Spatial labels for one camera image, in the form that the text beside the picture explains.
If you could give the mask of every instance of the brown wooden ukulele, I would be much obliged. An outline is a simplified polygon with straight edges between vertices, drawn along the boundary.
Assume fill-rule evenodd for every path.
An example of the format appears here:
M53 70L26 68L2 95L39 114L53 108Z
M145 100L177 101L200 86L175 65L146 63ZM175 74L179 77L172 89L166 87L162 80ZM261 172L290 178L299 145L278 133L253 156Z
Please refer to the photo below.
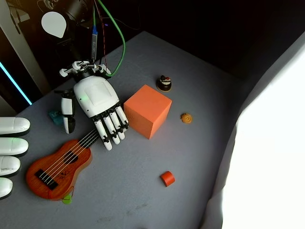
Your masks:
M73 191L80 171L91 163L89 147L99 137L92 130L82 140L66 142L56 153L35 161L26 173L30 189L45 199L63 199Z

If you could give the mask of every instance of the led light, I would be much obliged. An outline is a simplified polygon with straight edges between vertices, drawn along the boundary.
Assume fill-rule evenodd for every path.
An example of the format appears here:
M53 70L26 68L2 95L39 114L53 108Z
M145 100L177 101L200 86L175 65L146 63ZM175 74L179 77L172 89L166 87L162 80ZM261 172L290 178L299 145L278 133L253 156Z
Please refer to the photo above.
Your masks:
M29 103L29 105L32 105L32 102L28 99L28 97L25 95L25 93L21 90L21 88L18 86L18 84L15 82L15 80L11 77L9 72L5 69L3 64L0 62L0 68L4 71L4 73L7 75L7 77L10 79L10 81L15 85L15 87L18 89L20 94L25 98L25 100Z

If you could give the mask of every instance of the gray tabletop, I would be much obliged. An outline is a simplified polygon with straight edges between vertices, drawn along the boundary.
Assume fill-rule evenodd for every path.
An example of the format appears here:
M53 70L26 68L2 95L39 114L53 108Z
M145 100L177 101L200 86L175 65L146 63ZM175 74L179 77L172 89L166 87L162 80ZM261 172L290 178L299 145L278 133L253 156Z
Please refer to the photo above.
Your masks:
M116 66L121 47L107 55ZM24 136L30 144L21 157L22 169L11 177L12 195L0 201L2 229L194 229L213 189L230 120L227 100L234 81L214 66L142 32L127 42L118 73L109 80L121 102L144 84L152 88L160 75L172 79L172 90L163 93L173 103L167 120L148 140L133 129L112 151L101 141L91 147L92 163L76 182L72 203L49 201L27 187L25 172L35 160L54 153L63 143L84 136L93 123L77 106L75 131L67 135L48 117L60 110L61 97L50 93L21 112L31 122ZM69 80L60 89L74 85ZM189 125L182 113L193 116ZM159 175L170 170L176 181L165 187Z

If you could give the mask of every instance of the ukulele sound hole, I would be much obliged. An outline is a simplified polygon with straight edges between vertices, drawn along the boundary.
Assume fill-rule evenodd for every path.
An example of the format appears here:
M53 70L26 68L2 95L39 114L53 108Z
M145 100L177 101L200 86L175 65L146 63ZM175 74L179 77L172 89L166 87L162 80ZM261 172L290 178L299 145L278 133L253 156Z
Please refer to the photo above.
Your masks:
M72 164L78 160L78 156L69 151L68 153L65 154L64 157L64 163L65 164Z

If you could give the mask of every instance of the ukulele string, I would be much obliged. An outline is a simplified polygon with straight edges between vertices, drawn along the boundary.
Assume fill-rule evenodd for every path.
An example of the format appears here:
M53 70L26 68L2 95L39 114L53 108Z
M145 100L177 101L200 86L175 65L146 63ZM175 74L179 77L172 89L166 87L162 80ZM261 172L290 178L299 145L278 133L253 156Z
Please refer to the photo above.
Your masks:
M98 139L99 137L100 137L100 135L97 134L97 135L95 136L95 138L94 138L91 142L88 143L87 146L89 146L92 142L94 142L94 141L95 141L96 139ZM73 161L82 151L80 151L77 155L75 155L75 157L74 157L71 161L69 161L69 162L66 164L65 167L67 167L67 166L69 165L69 163L72 162L72 161ZM61 171L59 171L52 179L54 179L59 173L61 173Z
M84 140L83 141L83 143L82 144L86 144L88 141L90 141L93 137L96 137L96 134L97 134L97 132L93 132L93 134L91 134L89 137L87 137L87 139L86 140ZM44 180L44 182L46 182L49 178L52 180L52 178L51 178L51 176L56 172L56 171L58 171L70 158L72 158L73 156L74 156L74 154L76 154L77 152L79 152L79 150L80 149L82 149L82 146L80 145L79 147L77 147L76 149L74 149L73 151L72 151L72 153L71 154L69 154L68 156L66 156L66 158L64 158L61 162L63 162L62 164L60 164L60 163L58 163L50 172L49 172L49 174L54 170L54 169L56 169L56 167L58 166L58 165L60 165L55 171L53 171L53 173L51 174L51 175L49 175L49 174L46 174L45 175L45 177L46 176L49 176L49 177L47 177L45 180Z
M95 133L96 133L95 131L96 131L95 129L92 130L92 131L90 131L84 138L82 138L82 140L80 140L80 141L79 141L77 144L75 144L71 149L69 149L69 151L71 151L72 149L74 149L76 146L78 146L76 149L78 149L79 147L81 147L80 144L81 144L81 143L84 143L84 142L86 141L85 138L87 138L88 135L92 135L92 132L94 132L93 134L95 134ZM60 159L62 159L63 157L65 157L66 154L67 154L68 152L64 153L57 161L55 161L55 162L53 163L53 165L55 165ZM44 178L47 176L47 171L48 171L50 168L52 168L53 165L51 165L46 171L44 171L44 172L39 176L39 178L40 178L43 174L45 174L45 176L42 178L42 179L44 179Z

